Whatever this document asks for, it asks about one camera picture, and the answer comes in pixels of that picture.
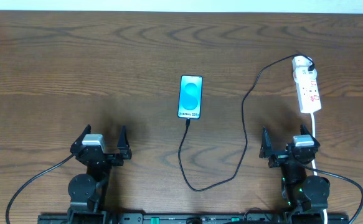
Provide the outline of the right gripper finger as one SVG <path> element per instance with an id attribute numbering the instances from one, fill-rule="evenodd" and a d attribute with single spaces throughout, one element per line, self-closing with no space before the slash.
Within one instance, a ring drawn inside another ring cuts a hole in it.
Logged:
<path id="1" fill-rule="evenodd" d="M 273 147 L 270 136 L 266 127 L 262 129 L 262 144 L 260 148 L 259 158 L 269 158 L 272 155 Z"/>
<path id="2" fill-rule="evenodd" d="M 304 124 L 300 125 L 300 135 L 312 136 L 311 132 L 308 130 L 308 128 Z"/>

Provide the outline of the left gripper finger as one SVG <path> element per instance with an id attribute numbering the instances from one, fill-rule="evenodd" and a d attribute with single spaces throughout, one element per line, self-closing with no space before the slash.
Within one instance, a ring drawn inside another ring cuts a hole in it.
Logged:
<path id="1" fill-rule="evenodd" d="M 121 127 L 121 132 L 117 144 L 117 148 L 120 151 L 120 154 L 129 154 L 130 153 L 130 145 L 126 135 L 126 126 Z"/>
<path id="2" fill-rule="evenodd" d="M 71 154 L 77 155 L 83 149 L 82 141 L 83 141 L 84 137 L 90 133 L 91 133 L 91 126 L 88 124 L 86 126 L 86 128 L 82 131 L 81 135 L 79 135 L 79 137 L 71 145 L 71 147 L 70 147 Z"/>

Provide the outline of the blue Samsung Galaxy smartphone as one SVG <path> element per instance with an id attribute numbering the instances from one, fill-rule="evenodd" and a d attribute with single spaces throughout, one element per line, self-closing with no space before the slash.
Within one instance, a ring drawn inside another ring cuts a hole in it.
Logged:
<path id="1" fill-rule="evenodd" d="M 203 78 L 183 75 L 179 89 L 177 116 L 182 119 L 199 119 L 202 103 Z"/>

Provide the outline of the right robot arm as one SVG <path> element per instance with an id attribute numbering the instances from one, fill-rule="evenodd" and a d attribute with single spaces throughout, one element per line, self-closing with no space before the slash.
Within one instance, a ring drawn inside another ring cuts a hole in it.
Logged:
<path id="1" fill-rule="evenodd" d="M 300 134 L 293 136 L 291 143 L 284 149 L 275 149 L 270 141 L 266 127 L 262 129 L 262 144 L 259 157 L 268 160 L 270 168 L 280 168 L 283 198 L 290 205 L 284 213 L 287 223 L 328 223 L 328 197 L 330 182 L 325 177 L 308 175 L 305 167 L 318 152 L 320 143 L 300 126 Z"/>

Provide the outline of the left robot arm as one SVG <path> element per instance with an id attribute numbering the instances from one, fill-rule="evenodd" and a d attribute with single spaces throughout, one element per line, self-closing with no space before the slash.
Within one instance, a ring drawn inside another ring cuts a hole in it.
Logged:
<path id="1" fill-rule="evenodd" d="M 72 143 L 70 152 L 87 167 L 84 174 L 76 175 L 68 185 L 70 208 L 67 223 L 117 223 L 118 216 L 104 210 L 105 195 L 113 167 L 119 167 L 132 158 L 126 127 L 121 128 L 118 153 L 105 151 L 102 134 L 92 134 L 87 125 Z"/>

